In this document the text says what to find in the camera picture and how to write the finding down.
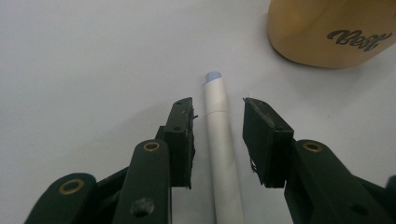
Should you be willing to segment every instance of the blue pen tip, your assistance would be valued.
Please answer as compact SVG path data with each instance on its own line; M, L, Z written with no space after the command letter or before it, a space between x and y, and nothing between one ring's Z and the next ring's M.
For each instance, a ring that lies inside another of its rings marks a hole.
M218 71L209 72L208 74L206 74L206 77L205 77L206 83L208 83L210 81L213 81L213 80L215 80L217 78L220 78L220 77L221 77L221 73L218 72Z

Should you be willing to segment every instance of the white table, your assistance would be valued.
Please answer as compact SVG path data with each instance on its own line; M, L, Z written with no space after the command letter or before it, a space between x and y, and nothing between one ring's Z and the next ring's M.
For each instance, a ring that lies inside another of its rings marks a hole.
M265 31L269 0L2 1L0 218L22 223L56 179L97 180L130 162L174 101L192 97L192 190L173 189L175 224L215 223L206 136L205 74L229 93L247 224L291 223L283 189L250 170L244 103L269 103L296 139L330 147L357 176L396 174L396 48L354 68L291 63Z

